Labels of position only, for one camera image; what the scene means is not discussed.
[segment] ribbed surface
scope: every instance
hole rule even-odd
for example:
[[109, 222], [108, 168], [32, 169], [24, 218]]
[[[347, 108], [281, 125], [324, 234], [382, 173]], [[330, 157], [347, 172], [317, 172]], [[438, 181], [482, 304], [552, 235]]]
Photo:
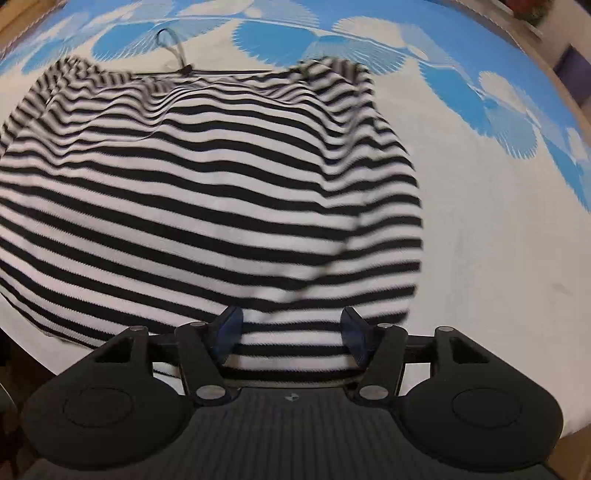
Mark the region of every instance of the ribbed surface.
[[[296, 393], [289, 401], [286, 394]], [[464, 472], [412, 447], [389, 414], [352, 404], [340, 389], [244, 389], [232, 404], [199, 410], [181, 437], [135, 465], [72, 472], [38, 462], [24, 480], [555, 480], [544, 467]]]

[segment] metal screw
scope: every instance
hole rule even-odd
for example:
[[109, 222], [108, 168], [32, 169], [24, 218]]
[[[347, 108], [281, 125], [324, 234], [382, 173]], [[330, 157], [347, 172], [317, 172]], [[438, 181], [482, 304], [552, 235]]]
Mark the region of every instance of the metal screw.
[[217, 400], [226, 394], [226, 389], [219, 385], [204, 385], [197, 389], [196, 394], [204, 400]]
[[388, 390], [380, 385], [366, 385], [359, 390], [359, 395], [365, 400], [383, 400], [388, 396]]

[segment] mattress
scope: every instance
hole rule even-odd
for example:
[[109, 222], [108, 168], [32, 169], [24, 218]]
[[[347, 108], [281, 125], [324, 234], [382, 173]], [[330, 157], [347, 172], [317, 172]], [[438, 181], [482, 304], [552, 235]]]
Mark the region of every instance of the mattress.
[[[324, 56], [366, 65], [421, 187], [422, 271], [401, 325], [412, 335], [453, 325], [549, 390], [564, 433], [591, 421], [591, 151], [523, 52], [423, 0], [70, 0], [0, 62], [1, 118], [66, 55], [110, 70], [177, 69], [154, 39], [164, 27], [204, 70]], [[87, 352], [0, 304], [3, 330], [53, 372]], [[426, 375], [409, 368], [405, 388]]]

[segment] black and white stripes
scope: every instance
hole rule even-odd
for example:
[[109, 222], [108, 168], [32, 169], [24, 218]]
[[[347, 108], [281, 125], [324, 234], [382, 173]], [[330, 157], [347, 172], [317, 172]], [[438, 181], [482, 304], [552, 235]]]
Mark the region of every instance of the black and white stripes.
[[412, 164], [349, 61], [187, 79], [63, 59], [0, 130], [0, 293], [85, 345], [233, 305], [228, 378], [336, 381], [341, 309], [402, 320], [421, 248]]

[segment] blue floral pattern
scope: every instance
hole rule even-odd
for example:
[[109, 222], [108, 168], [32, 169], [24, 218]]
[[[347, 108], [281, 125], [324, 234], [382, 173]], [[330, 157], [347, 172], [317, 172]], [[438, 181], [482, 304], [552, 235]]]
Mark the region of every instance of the blue floral pattern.
[[[591, 149], [573, 151], [569, 135], [578, 135], [576, 122], [545, 86], [547, 79], [533, 80], [538, 71], [527, 58], [475, 22], [422, 0], [343, 0], [338, 8], [320, 0], [69, 0], [2, 57], [0, 75], [43, 69], [85, 44], [99, 61], [131, 58], [158, 47], [160, 28], [172, 28], [187, 41], [231, 21], [234, 46], [269, 65], [338, 56], [382, 75], [398, 72], [412, 59], [449, 109], [511, 157], [533, 158], [539, 132], [566, 183], [591, 210]], [[379, 28], [372, 28], [376, 22]], [[474, 41], [459, 39], [459, 26], [474, 29]], [[384, 29], [387, 35], [380, 36]], [[496, 63], [491, 55], [475, 53], [473, 44], [484, 40], [498, 50]], [[531, 78], [502, 72], [508, 57], [529, 68]], [[506, 82], [515, 102], [482, 83], [485, 70]]]

